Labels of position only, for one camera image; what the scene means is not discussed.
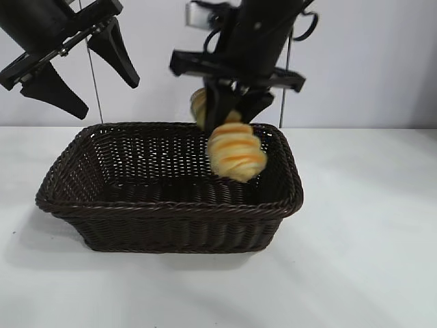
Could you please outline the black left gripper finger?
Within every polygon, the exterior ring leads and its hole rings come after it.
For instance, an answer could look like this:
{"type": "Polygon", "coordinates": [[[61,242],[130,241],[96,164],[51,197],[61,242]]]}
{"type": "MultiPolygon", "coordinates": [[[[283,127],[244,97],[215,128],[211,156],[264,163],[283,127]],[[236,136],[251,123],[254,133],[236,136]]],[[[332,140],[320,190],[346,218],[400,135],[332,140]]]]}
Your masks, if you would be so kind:
{"type": "Polygon", "coordinates": [[[99,55],[130,86],[138,87],[140,77],[133,66],[116,17],[112,17],[98,26],[89,39],[89,48],[99,55]]]}
{"type": "Polygon", "coordinates": [[[21,80],[20,93],[27,98],[53,105],[78,119],[84,119],[88,106],[68,87],[52,63],[46,63],[21,80]]]}

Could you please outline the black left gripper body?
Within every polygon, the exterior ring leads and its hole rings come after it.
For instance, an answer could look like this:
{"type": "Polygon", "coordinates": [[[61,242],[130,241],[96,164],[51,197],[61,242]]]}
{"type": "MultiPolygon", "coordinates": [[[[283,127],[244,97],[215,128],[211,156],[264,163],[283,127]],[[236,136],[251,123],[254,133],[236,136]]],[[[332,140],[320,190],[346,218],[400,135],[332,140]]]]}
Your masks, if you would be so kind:
{"type": "Polygon", "coordinates": [[[1,85],[12,90],[56,56],[66,56],[107,20],[119,15],[119,1],[94,1],[75,12],[71,1],[2,1],[1,29],[24,53],[1,71],[1,85]]]}

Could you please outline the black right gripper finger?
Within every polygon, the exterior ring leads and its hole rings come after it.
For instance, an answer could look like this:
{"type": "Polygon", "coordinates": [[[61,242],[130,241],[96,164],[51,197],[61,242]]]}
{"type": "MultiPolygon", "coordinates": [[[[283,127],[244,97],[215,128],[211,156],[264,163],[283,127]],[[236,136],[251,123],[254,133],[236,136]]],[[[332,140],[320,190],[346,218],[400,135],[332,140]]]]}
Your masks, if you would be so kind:
{"type": "Polygon", "coordinates": [[[206,116],[204,131],[212,132],[222,125],[230,111],[236,106],[236,95],[230,85],[219,80],[205,80],[206,116]]]}
{"type": "Polygon", "coordinates": [[[238,103],[242,122],[251,122],[264,109],[271,106],[274,96],[270,90],[249,90],[238,103]]]}

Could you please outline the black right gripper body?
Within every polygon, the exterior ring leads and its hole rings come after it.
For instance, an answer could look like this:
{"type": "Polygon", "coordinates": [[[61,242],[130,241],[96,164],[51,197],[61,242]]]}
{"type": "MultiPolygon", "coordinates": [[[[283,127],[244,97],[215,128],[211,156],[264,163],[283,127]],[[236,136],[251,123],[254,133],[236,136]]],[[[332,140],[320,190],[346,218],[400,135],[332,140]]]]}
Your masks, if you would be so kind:
{"type": "Polygon", "coordinates": [[[186,24],[218,36],[212,52],[175,50],[170,69],[205,79],[238,82],[245,87],[280,87],[299,92],[305,78],[278,68],[277,60],[305,1],[242,1],[240,5],[190,1],[186,24]]]}

